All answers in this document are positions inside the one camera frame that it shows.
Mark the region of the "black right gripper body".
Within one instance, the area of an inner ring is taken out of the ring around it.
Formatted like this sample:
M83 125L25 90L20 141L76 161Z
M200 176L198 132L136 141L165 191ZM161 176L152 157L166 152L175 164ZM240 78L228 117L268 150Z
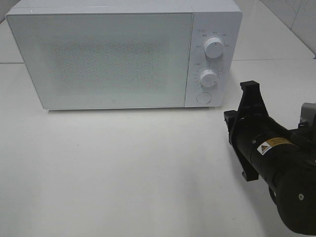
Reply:
M316 130L288 130L270 116L237 118L237 147L267 182L316 180Z

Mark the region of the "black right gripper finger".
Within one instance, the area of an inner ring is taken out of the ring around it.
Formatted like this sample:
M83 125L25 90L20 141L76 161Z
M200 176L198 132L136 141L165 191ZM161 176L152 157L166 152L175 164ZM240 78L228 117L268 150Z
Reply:
M240 164L243 169L242 176L244 179L249 181L258 180L259 174L255 170L255 168L251 165L251 163L247 160L245 155L242 154L240 149L237 147L237 116L238 112L235 110L225 111L224 112L224 120L228 128L229 133L229 143L232 146Z
M260 84L250 80L241 82L240 86L243 94L237 111L238 118L253 115L268 117L269 114L260 92Z

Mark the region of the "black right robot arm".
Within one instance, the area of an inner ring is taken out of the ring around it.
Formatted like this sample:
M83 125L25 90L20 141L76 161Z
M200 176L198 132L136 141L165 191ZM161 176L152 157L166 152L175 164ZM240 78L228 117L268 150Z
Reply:
M259 83L241 83L237 110L224 112L229 143L246 181L263 178L283 223L293 232L316 233L316 106L304 103L296 129L272 119Z

